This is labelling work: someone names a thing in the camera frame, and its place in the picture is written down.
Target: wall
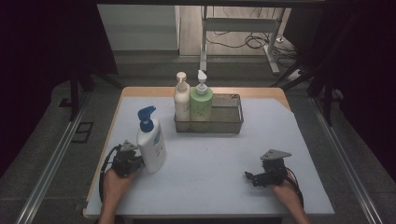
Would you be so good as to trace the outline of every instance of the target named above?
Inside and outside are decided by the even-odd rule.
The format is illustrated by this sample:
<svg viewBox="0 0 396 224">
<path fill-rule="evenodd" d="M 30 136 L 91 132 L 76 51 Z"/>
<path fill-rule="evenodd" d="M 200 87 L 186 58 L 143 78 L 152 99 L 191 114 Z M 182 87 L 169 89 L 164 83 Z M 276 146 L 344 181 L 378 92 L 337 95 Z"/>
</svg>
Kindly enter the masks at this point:
<svg viewBox="0 0 396 224">
<path fill-rule="evenodd" d="M 98 5 L 112 50 L 178 49 L 178 6 Z"/>
</svg>

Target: hand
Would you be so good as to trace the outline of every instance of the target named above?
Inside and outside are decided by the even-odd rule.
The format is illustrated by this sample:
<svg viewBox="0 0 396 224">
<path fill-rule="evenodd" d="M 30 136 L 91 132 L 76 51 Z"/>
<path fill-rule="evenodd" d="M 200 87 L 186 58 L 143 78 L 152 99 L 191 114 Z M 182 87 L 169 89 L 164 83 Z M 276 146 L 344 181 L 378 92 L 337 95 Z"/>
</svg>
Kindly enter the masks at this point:
<svg viewBox="0 0 396 224">
<path fill-rule="evenodd" d="M 288 170 L 288 177 L 293 180 L 290 171 Z M 280 185 L 269 185 L 268 188 L 275 194 L 277 200 L 285 206 L 291 216 L 294 218 L 295 222 L 298 224 L 308 224 L 310 223 L 308 215 L 301 206 L 300 199 L 291 183 L 287 180 L 283 180 Z"/>
<path fill-rule="evenodd" d="M 105 179 L 103 183 L 103 204 L 101 215 L 99 217 L 99 224 L 112 224 L 114 223 L 114 216 L 116 214 L 117 206 L 130 187 L 133 180 L 136 178 L 138 171 L 127 175 L 126 177 L 119 177 L 110 168 L 105 173 Z"/>
</svg>

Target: bottle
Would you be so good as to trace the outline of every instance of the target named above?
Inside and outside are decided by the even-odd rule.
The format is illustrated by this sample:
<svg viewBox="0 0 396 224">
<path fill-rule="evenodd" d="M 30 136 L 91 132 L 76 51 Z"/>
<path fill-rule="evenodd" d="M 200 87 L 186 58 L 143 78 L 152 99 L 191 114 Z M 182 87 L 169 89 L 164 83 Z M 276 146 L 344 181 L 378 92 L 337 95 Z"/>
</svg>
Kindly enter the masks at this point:
<svg viewBox="0 0 396 224">
<path fill-rule="evenodd" d="M 179 72 L 176 76 L 175 119 L 176 121 L 190 121 L 190 85 L 186 82 L 187 75 Z"/>
<path fill-rule="evenodd" d="M 140 119 L 140 129 L 137 132 L 136 142 L 142 153 L 145 166 L 150 173 L 155 173 L 161 169 L 167 155 L 161 124 L 157 119 L 150 118 L 155 109 L 155 106 L 152 105 L 139 110 L 137 113 Z"/>
<path fill-rule="evenodd" d="M 200 84 L 191 88 L 190 91 L 190 120 L 210 121 L 212 112 L 213 91 L 205 84 L 207 76 L 198 70 L 198 80 Z"/>
</svg>

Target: white bottle with blue pump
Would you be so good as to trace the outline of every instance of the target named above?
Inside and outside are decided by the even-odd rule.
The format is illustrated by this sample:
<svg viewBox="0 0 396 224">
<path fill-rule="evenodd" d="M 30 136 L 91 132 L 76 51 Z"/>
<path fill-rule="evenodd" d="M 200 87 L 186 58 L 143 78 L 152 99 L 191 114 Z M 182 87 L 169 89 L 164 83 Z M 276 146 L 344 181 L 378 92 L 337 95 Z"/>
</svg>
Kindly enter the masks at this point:
<svg viewBox="0 0 396 224">
<path fill-rule="evenodd" d="M 139 110 L 140 129 L 137 132 L 136 142 L 142 153 L 146 168 L 155 173 L 163 167 L 166 159 L 166 148 L 163 141 L 161 124 L 158 119 L 151 119 L 155 106 L 148 106 Z"/>
</svg>

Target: shampoo bottle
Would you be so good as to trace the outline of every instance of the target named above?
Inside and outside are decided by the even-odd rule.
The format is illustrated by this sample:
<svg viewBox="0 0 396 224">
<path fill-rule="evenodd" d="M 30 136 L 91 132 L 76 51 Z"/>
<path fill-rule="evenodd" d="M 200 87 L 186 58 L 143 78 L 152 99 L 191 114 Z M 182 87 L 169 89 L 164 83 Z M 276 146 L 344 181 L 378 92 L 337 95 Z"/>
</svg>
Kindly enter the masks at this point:
<svg viewBox="0 0 396 224">
<path fill-rule="evenodd" d="M 212 113 L 213 91 L 205 84 L 207 76 L 198 70 L 198 80 L 200 84 L 191 88 L 190 91 L 190 120 L 210 121 Z"/>
<path fill-rule="evenodd" d="M 150 173 L 159 171 L 166 159 L 161 124 L 157 119 L 150 118 L 154 110 L 154 106 L 149 106 L 139 110 L 137 113 L 140 119 L 140 129 L 137 132 L 136 142 Z"/>
<path fill-rule="evenodd" d="M 190 121 L 190 85 L 186 82 L 186 79 L 185 73 L 177 73 L 174 95 L 176 121 Z"/>
</svg>

